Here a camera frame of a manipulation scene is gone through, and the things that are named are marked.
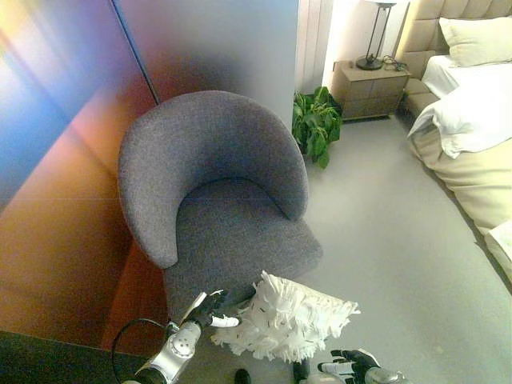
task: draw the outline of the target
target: lamp base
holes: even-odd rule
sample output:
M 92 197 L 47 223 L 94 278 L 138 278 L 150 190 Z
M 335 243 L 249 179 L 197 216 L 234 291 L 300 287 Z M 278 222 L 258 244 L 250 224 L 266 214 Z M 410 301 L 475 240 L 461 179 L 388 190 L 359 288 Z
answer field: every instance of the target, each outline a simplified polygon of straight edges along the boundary
M 362 70 L 379 70 L 382 68 L 382 60 L 379 60 L 378 58 L 373 58 L 372 55 L 371 58 L 359 58 L 355 62 L 355 65 L 357 68 L 360 68 Z

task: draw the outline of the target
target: upholstered headboard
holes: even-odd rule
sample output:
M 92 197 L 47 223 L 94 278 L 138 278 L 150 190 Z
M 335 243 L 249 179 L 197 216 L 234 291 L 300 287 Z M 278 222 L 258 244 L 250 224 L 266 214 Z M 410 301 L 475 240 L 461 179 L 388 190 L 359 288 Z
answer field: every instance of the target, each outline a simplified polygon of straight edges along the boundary
M 439 18 L 484 19 L 512 14 L 512 0 L 411 0 L 397 50 L 413 78 L 422 78 L 429 58 L 448 54 Z

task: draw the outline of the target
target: gray armchair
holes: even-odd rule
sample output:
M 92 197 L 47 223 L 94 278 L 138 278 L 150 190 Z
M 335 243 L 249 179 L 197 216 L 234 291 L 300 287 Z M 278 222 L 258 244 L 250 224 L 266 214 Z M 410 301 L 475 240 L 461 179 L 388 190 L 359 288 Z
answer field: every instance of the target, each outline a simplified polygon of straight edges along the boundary
M 295 278 L 322 256 L 302 219 L 297 144 L 243 96 L 184 94 L 140 117 L 122 142 L 119 191 L 135 239 L 165 270 L 175 321 L 202 290 L 240 302 L 262 270 Z

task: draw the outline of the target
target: table lamp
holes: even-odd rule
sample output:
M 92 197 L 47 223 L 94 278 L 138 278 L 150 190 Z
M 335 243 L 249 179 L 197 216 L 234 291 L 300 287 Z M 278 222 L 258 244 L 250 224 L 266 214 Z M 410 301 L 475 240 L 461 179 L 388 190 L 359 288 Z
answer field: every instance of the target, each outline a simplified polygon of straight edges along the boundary
M 361 68 L 362 70 L 378 70 L 379 68 L 382 67 L 382 60 L 379 60 L 377 58 L 377 56 L 378 56 L 378 52 L 381 49 L 382 40 L 384 40 L 384 33 L 386 32 L 387 21 L 390 18 L 391 7 L 394 6 L 397 2 L 403 2 L 406 0 L 367 0 L 367 1 L 374 2 L 375 4 L 377 4 L 378 11 L 377 11 L 377 16 L 375 17 L 374 29 L 371 32 L 370 44 L 368 45 L 368 51 L 366 52 L 366 56 L 359 58 L 355 62 L 355 65 L 358 68 Z M 371 43 L 374 40 L 375 27 L 377 25 L 378 17 L 381 14 L 381 10 L 384 10 L 385 12 L 386 12 L 386 10 L 388 10 L 387 16 L 386 16 L 386 21 L 384 23 L 384 28 L 382 29 L 382 35 L 381 35 L 380 42 L 378 43 L 377 51 L 375 52 L 375 54 L 371 54 L 370 53 Z

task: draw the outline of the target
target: potted plant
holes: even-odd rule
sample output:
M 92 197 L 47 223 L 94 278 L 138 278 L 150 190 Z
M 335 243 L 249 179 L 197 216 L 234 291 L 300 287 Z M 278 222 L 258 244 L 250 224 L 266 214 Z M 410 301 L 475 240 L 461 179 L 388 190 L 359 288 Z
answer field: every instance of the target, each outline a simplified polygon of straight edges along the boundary
M 329 164 L 327 146 L 339 140 L 341 125 L 341 108 L 327 87 L 320 86 L 313 94 L 295 94 L 292 135 L 302 154 L 321 168 Z

